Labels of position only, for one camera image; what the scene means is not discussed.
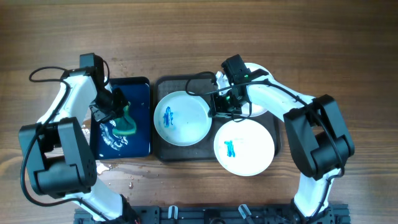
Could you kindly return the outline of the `white plate back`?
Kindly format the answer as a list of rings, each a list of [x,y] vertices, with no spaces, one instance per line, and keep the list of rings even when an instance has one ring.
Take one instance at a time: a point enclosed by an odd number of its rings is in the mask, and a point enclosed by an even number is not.
[[[257,69],[261,69],[264,70],[266,72],[268,72],[268,70],[266,68],[264,68],[261,65],[258,65],[256,63],[245,63],[245,66],[250,69],[251,72],[257,70]],[[241,107],[241,116],[243,117],[247,117],[249,116],[249,103],[245,103],[242,105]],[[265,112],[267,112],[267,110],[259,105],[256,104],[252,104],[252,113],[250,115],[250,117],[256,117],[256,116],[260,116],[262,114],[264,114]]]

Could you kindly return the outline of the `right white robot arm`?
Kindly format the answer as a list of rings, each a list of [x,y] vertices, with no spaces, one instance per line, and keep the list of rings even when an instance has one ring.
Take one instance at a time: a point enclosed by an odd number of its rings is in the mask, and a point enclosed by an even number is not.
[[[227,58],[213,74],[209,115],[245,121],[244,105],[258,105],[285,125],[292,159],[300,171],[298,192],[292,201],[302,222],[315,222],[328,208],[335,179],[345,174],[354,142],[337,102],[330,95],[314,97],[276,81],[263,67]]]

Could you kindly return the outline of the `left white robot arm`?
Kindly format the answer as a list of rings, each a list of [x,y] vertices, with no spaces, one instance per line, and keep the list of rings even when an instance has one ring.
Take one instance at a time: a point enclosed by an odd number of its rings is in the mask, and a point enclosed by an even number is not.
[[[109,85],[109,66],[94,53],[80,55],[77,69],[62,69],[60,91],[47,112],[21,127],[20,182],[25,198],[40,207],[75,202],[101,223],[140,223],[127,199],[97,178],[96,160],[81,125],[90,111],[98,123],[113,121],[118,137],[136,133],[130,103]]]

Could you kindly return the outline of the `green yellow sponge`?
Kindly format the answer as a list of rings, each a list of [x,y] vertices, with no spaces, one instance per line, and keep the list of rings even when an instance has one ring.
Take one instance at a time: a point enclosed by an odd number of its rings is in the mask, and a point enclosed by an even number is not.
[[[135,120],[129,115],[130,105],[123,108],[123,115],[114,119],[115,126],[112,130],[115,136],[130,136],[136,134],[137,125]]]

